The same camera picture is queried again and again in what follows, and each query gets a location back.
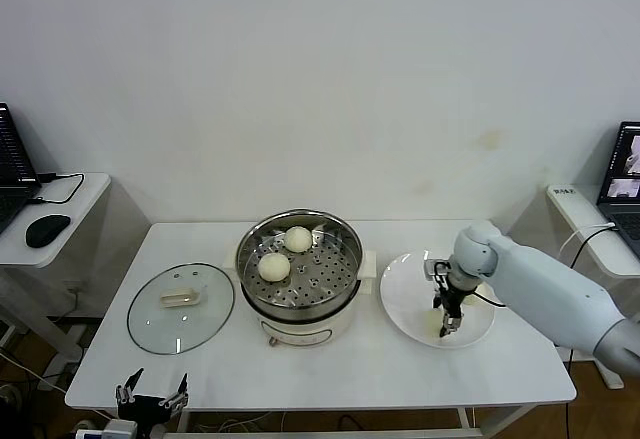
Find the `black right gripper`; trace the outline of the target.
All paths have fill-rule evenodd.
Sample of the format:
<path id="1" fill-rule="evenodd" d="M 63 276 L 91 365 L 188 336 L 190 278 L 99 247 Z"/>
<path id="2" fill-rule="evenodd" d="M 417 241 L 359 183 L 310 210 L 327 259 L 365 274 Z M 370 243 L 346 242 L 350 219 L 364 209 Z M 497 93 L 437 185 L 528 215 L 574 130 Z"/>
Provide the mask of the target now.
<path id="1" fill-rule="evenodd" d="M 439 337 L 456 332 L 462 322 L 461 305 L 464 299 L 473 293 L 473 277 L 464 273 L 451 271 L 440 274 L 440 295 L 435 295 L 432 301 L 434 309 L 443 306 L 442 326 Z"/>

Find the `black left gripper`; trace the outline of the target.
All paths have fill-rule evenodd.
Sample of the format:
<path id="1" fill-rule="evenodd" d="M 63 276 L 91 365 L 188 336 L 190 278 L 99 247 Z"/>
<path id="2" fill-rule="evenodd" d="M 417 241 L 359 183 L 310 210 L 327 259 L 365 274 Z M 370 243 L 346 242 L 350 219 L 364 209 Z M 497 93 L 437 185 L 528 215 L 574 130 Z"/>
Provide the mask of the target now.
<path id="1" fill-rule="evenodd" d="M 177 391 L 162 399 L 155 396 L 134 395 L 134 389 L 144 369 L 138 369 L 123 385 L 118 385 L 115 397 L 118 404 L 118 418 L 136 422 L 138 425 L 157 425 L 169 421 L 169 409 L 182 409 L 188 404 L 187 378 L 185 373 Z"/>

